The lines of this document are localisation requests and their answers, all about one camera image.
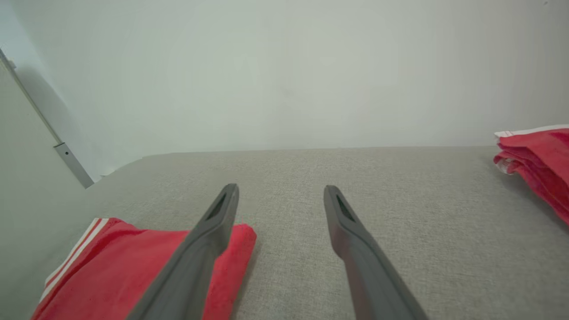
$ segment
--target white backdrop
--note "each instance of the white backdrop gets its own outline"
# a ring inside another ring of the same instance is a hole
[[[490,145],[569,122],[562,0],[13,6],[94,179],[158,153]]]

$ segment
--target red stripe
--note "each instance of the red stripe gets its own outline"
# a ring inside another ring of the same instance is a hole
[[[93,228],[91,228],[91,230],[89,230],[89,233],[87,233],[87,235],[85,236],[85,238],[83,239],[83,241],[81,241],[81,243],[77,246],[77,248],[75,248],[75,250],[73,251],[73,253],[69,256],[69,259],[67,259],[67,261],[65,261],[65,264],[61,266],[61,269],[59,269],[59,271],[53,275],[53,277],[51,277],[51,279],[46,283],[46,288],[50,285],[50,283],[57,278],[57,276],[59,275],[59,273],[65,269],[65,266],[69,263],[69,261],[71,260],[71,258],[75,255],[75,253],[77,252],[77,250],[79,250],[79,248],[81,248],[81,246],[85,243],[85,241],[87,241],[87,238],[89,238],[89,236],[91,235],[91,233],[93,233],[93,230],[95,230],[97,228],[97,226],[99,225],[99,223],[101,223],[101,218],[99,218],[97,220],[97,223],[95,223],[95,225],[93,226]]]

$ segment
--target stacked folded cloth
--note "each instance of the stacked folded cloth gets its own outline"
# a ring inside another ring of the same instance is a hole
[[[506,174],[519,173],[530,188],[569,224],[569,125],[494,134],[502,149],[494,157]]]
[[[94,219],[47,279],[32,320],[124,320],[188,231],[135,228]],[[240,224],[214,264],[203,319],[228,320],[257,235]]]

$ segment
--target gray carpet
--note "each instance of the gray carpet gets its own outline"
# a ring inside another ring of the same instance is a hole
[[[329,242],[323,188],[337,185],[431,319],[569,318],[569,232],[496,147],[185,153],[131,163],[66,204],[45,278],[95,217],[188,229],[236,182],[236,223],[257,245],[234,319],[353,319]],[[41,283],[31,300],[40,296]]]

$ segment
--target folded red cloth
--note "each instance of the folded red cloth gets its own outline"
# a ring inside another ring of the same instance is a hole
[[[95,219],[46,279],[31,319],[125,319],[187,234]],[[256,238],[246,224],[233,227],[213,268],[203,319],[229,319]]]
[[[494,163],[504,173],[519,173],[569,224],[569,128],[564,127],[496,133],[503,151]]]

